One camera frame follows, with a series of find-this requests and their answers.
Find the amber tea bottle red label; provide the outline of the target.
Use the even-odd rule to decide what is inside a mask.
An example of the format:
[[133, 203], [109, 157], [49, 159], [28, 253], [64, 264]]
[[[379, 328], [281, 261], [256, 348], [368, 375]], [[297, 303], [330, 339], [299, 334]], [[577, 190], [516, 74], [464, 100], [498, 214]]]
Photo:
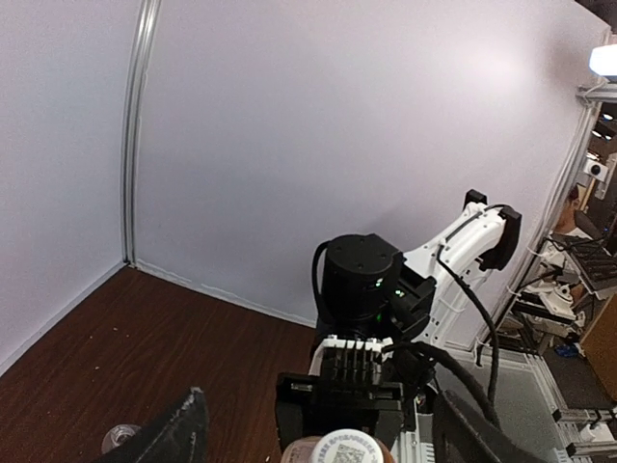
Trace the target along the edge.
[[[310, 436], [294, 441], [283, 451], [281, 462], [309, 462], [311, 451], [321, 438], [321, 436]], [[379, 445], [385, 452], [385, 462], [393, 462], [390, 452], [381, 443]]]

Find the clear plastic bottle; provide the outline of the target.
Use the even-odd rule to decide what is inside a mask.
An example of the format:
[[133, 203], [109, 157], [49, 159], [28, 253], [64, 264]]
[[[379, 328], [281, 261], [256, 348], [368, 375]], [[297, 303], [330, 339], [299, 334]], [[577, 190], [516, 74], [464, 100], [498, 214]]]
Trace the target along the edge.
[[136, 424], [118, 424], [112, 427], [101, 443], [101, 453], [105, 454], [121, 446], [125, 441], [135, 436], [141, 427]]

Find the white cap of tea bottle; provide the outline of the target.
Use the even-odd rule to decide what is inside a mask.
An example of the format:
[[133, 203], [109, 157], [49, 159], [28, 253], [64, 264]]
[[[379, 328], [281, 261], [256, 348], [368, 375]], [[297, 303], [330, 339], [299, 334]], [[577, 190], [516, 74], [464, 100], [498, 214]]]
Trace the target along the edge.
[[377, 440], [356, 429], [339, 429], [322, 437], [309, 456], [310, 463], [384, 463]]

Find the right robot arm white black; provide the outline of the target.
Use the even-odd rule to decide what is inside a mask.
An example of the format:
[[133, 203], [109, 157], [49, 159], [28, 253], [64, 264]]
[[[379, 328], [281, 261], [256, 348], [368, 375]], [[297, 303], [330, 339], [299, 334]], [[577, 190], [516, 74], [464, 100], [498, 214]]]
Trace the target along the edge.
[[497, 423], [497, 369], [481, 386], [443, 346], [466, 307], [479, 305], [477, 289], [513, 257], [521, 226], [513, 207], [470, 190], [461, 214], [412, 251], [375, 233], [321, 243], [311, 263], [317, 323], [309, 371], [283, 373], [276, 386], [281, 447], [344, 428], [399, 444], [416, 430], [436, 366]]

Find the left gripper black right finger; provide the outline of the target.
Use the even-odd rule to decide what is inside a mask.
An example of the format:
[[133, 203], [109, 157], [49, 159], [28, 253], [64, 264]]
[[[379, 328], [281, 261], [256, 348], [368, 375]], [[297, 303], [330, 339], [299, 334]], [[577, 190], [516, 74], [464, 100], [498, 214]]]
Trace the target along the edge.
[[432, 438], [436, 462], [543, 462], [517, 447], [452, 391], [436, 398]]

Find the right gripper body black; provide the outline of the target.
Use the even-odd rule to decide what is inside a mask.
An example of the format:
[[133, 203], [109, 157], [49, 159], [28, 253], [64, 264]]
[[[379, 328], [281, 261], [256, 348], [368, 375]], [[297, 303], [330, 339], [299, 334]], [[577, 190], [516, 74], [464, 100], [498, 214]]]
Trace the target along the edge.
[[391, 449], [403, 432], [417, 429], [414, 400], [400, 376], [383, 374], [372, 384], [330, 382], [319, 376], [281, 373], [275, 417], [281, 449], [305, 437], [354, 429]]

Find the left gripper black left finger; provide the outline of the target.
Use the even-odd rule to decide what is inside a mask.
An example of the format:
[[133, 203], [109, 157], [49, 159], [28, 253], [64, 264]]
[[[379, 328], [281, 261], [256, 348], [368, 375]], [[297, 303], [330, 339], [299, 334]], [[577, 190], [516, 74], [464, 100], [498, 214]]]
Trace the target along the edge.
[[204, 392], [191, 387], [134, 436], [103, 455], [104, 462], [205, 462], [209, 412]]

